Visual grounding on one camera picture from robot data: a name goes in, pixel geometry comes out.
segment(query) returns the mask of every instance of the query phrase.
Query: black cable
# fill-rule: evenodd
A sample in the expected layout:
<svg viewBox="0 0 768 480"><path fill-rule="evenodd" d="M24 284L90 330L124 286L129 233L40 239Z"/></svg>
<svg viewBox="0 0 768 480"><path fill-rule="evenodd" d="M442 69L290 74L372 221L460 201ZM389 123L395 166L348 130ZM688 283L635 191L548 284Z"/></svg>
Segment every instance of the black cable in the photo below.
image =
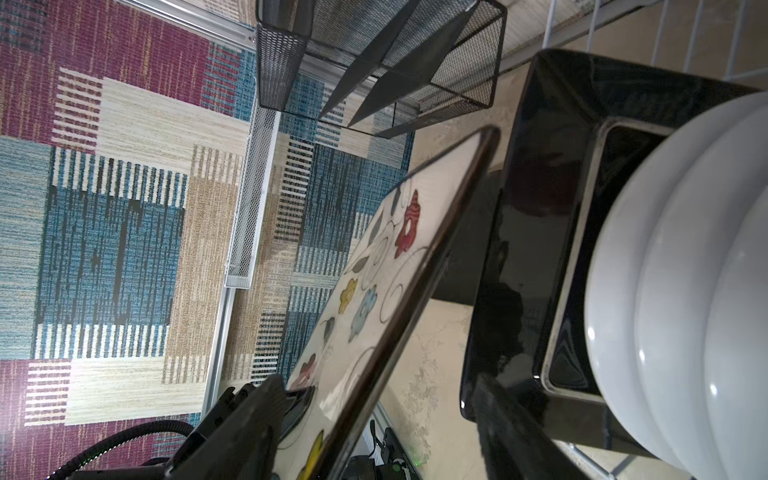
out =
<svg viewBox="0 0 768 480"><path fill-rule="evenodd" d="M83 466L90 461L95 460L104 453L109 452L125 442L143 437L144 435L170 432L178 433L186 437L189 436L193 430L194 427L192 425L182 422L181 420L156 420L154 422L142 423L141 425L130 427L122 432L110 435L92 447L85 449L82 453L72 458L72 460L59 467L58 470L51 473L48 476L48 480L66 480L69 475L72 475L80 468L83 468Z"/></svg>
<svg viewBox="0 0 768 480"><path fill-rule="evenodd" d="M384 442L380 442L379 439L376 437L376 422L371 419L371 436L373 437L373 450L368 454L368 458L371 458L374 453L376 453L376 446L378 446L380 449L384 449Z"/></svg>

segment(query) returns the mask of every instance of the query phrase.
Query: patterned rug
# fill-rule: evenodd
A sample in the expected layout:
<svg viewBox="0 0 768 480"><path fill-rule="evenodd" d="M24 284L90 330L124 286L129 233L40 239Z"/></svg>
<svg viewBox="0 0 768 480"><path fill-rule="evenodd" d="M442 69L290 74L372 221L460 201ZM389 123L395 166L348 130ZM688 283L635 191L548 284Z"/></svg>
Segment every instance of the patterned rug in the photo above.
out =
<svg viewBox="0 0 768 480"><path fill-rule="evenodd" d="M45 478L147 419L199 418L254 69L113 0L0 0L0 478ZM291 101L319 112L329 93L300 78ZM292 369L411 144L283 116L225 386ZM89 468L179 442L145 437Z"/></svg>

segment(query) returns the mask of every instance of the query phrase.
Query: black mesh basket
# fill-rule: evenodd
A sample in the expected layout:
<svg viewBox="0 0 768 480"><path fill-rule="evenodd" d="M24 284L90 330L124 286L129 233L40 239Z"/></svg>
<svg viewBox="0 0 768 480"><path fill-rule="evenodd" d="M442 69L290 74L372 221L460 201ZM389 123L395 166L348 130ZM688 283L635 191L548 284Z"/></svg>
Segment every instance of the black mesh basket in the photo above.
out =
<svg viewBox="0 0 768 480"><path fill-rule="evenodd" d="M472 11L471 17L431 80L377 111L367 121L349 125L350 115L365 97L365 88L352 93L341 109L322 117L318 108L307 108L303 95L308 77L300 73L302 62L311 60L317 64L320 60L337 71L346 70L406 3L407 0L261 0L257 44L260 105L384 138L490 108L507 13L495 0L481 0L476 6L474 0L421 0L386 55L372 63L375 68L369 84L388 71L411 74L398 66L406 55L440 35L441 29L462 12ZM323 81L325 104L333 91L333 81L338 78Z"/></svg>

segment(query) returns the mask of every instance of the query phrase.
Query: white wire rack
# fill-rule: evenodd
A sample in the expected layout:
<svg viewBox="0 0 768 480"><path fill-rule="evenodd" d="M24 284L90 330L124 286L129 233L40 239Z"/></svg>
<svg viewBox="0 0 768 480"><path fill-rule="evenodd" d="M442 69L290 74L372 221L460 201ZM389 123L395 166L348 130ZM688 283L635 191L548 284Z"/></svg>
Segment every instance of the white wire rack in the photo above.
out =
<svg viewBox="0 0 768 480"><path fill-rule="evenodd" d="M661 15L659 17L659 23L657 26L656 39L654 41L654 50L650 59L651 65L655 65L657 63L660 45L662 42L662 38L664 36L664 27L666 26L666 23L667 23L667 13L669 11L669 5L673 1L674 0L662 0L663 4L661 7ZM726 68L722 77L722 79L725 81L742 81L747 78L768 74L768 68L757 68L754 70L743 71L736 74L733 73L733 66L736 60L737 53L739 51L739 43L741 41L742 30L744 26L744 19L746 17L746 10L747 10L749 1L750 0L740 0L740 3L739 3L737 17L733 27L733 35L730 42L730 50L729 50L728 59L726 62ZM699 0L696 8L696 16L694 17L694 26L690 32L688 47L686 50L685 60L683 63L683 68L682 68L683 72L690 71L691 61L694 57L694 52L696 51L699 29L701 26L701 21L704 13L704 6L706 2L707 0ZM544 31L544 40L541 44L542 49L550 46L550 38L551 38L552 30L554 27L553 25L554 18L555 18L554 14L557 6L558 6L558 0L550 0L549 15L547 17L547 26ZM600 15L600 7L601 7L601 0L595 0L594 9L592 10L592 13L591 13L591 20L590 20L589 31L587 36L587 47L586 47L587 52L589 52L592 48L592 40L594 37L594 31L596 29L596 26L598 25L598 16Z"/></svg>
<svg viewBox="0 0 768 480"><path fill-rule="evenodd" d="M230 288L249 289L253 282L279 126L280 113L259 107L254 98L227 255L224 285Z"/></svg>

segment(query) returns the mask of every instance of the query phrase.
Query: stack of white plates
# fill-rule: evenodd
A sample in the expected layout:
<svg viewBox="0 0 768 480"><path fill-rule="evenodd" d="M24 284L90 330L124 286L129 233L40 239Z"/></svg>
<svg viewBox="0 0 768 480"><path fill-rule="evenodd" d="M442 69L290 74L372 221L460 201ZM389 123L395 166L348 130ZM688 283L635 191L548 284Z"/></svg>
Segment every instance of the stack of white plates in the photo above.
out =
<svg viewBox="0 0 768 480"><path fill-rule="evenodd" d="M592 257L608 406L698 480L768 475L768 94L722 104L637 169Z"/></svg>

